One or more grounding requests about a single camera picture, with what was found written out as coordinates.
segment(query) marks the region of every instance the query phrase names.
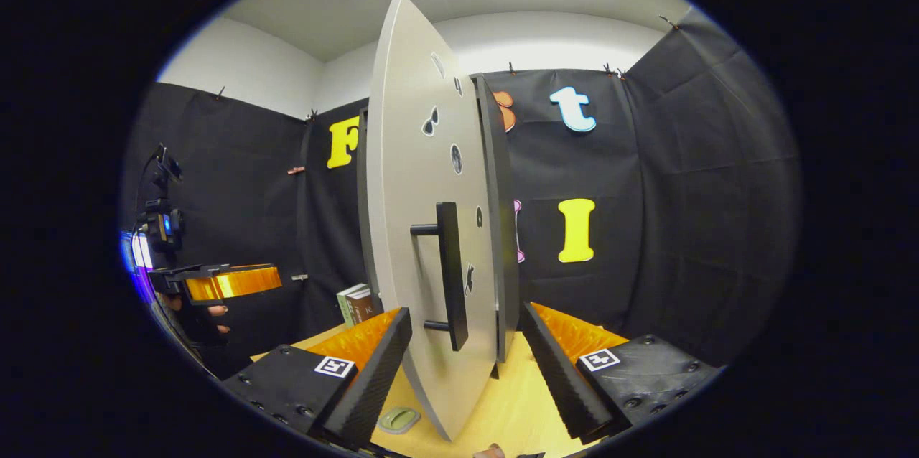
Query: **black fabric backdrop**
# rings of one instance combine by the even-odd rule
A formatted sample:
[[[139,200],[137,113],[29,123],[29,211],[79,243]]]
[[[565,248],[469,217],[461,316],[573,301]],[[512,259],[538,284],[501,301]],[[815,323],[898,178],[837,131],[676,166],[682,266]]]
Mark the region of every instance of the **black fabric backdrop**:
[[[654,332],[714,365],[758,332],[790,268],[797,151],[755,64],[692,13],[627,72],[486,73],[513,98],[508,132],[524,301],[625,337]],[[593,131],[565,126],[549,96],[574,86]],[[128,151],[122,190],[159,141],[183,164],[171,197],[187,213],[181,264],[279,266],[284,287],[230,299],[230,351],[251,355],[341,323],[335,292],[365,281],[357,151],[328,168],[329,127],[368,99],[304,123],[233,99],[155,85]],[[289,176],[290,167],[306,167]],[[154,191],[147,187],[145,195]],[[594,258],[564,263],[562,200],[594,200]],[[131,226],[131,209],[122,226]],[[307,273],[309,281],[292,281]]]

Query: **black door handle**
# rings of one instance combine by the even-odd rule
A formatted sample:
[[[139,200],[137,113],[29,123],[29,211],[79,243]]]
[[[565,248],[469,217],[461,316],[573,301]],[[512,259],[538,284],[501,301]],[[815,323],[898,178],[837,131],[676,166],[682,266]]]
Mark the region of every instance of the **black door handle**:
[[[424,328],[450,333],[450,344],[459,352],[469,339],[466,300],[460,259],[460,224],[455,202],[437,202],[436,225],[412,225],[411,235],[436,235],[440,244],[440,275],[444,282],[447,323],[424,320]]]

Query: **door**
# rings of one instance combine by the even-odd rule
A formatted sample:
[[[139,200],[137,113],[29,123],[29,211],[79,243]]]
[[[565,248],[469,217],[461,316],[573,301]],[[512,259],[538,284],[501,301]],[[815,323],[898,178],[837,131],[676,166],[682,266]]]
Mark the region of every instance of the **door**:
[[[462,430],[497,353],[478,108],[434,26],[411,1],[391,1],[365,117],[361,238],[383,308],[409,308],[403,368],[444,439]]]

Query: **green object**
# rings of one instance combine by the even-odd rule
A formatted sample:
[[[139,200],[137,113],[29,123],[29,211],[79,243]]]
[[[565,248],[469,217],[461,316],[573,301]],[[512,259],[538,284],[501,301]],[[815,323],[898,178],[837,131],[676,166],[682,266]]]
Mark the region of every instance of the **green object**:
[[[377,421],[377,427],[387,433],[401,435],[405,431],[409,431],[411,426],[420,418],[421,415],[411,408],[393,408],[388,410],[386,415],[380,417],[380,420]]]

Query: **book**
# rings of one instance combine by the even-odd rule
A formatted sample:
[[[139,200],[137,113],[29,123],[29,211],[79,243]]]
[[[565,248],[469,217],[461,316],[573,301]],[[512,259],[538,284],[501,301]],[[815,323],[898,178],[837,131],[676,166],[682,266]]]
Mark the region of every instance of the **book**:
[[[345,295],[348,304],[351,306],[351,317],[354,319],[355,324],[370,320],[377,314],[373,311],[373,298],[370,295],[370,288]]]
[[[352,292],[361,291],[363,289],[370,291],[370,287],[368,287],[367,284],[358,284],[358,285],[351,286],[347,290],[339,291],[338,294],[335,295],[338,298],[338,307],[339,309],[341,309],[342,318],[344,318],[345,320],[345,326],[348,326],[348,327],[355,326],[354,317],[352,317],[351,315],[351,305],[348,304],[346,297],[348,294],[351,294]]]

